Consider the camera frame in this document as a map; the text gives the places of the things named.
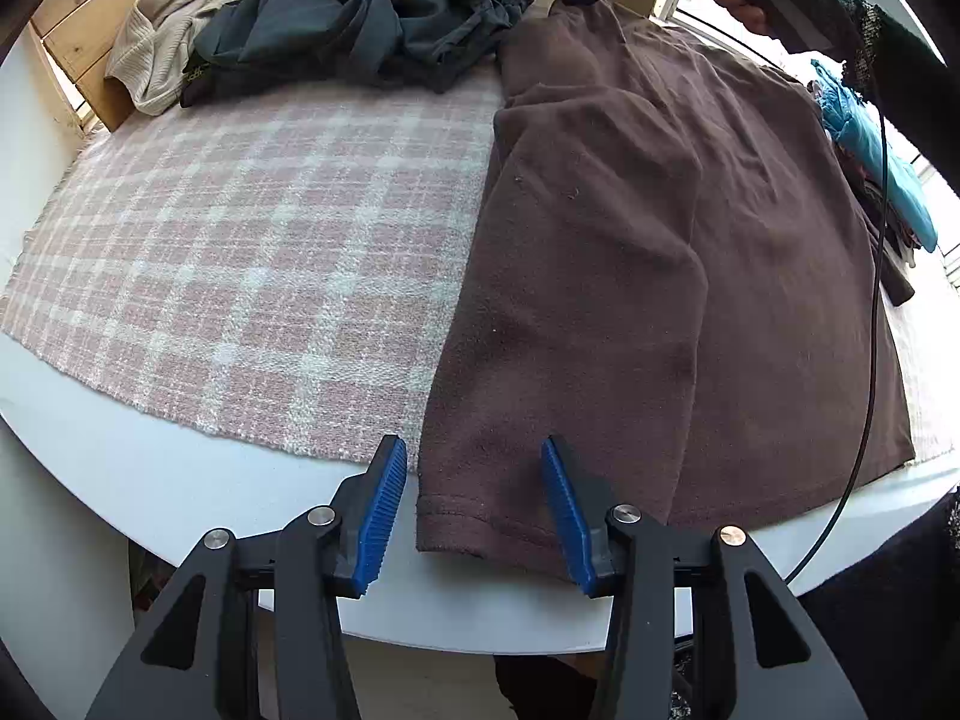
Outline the person's right forearm black sleeve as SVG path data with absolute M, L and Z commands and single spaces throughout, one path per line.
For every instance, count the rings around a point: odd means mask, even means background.
M 793 0 L 832 44 L 843 80 L 884 112 L 958 187 L 958 76 L 882 8 L 866 0 Z

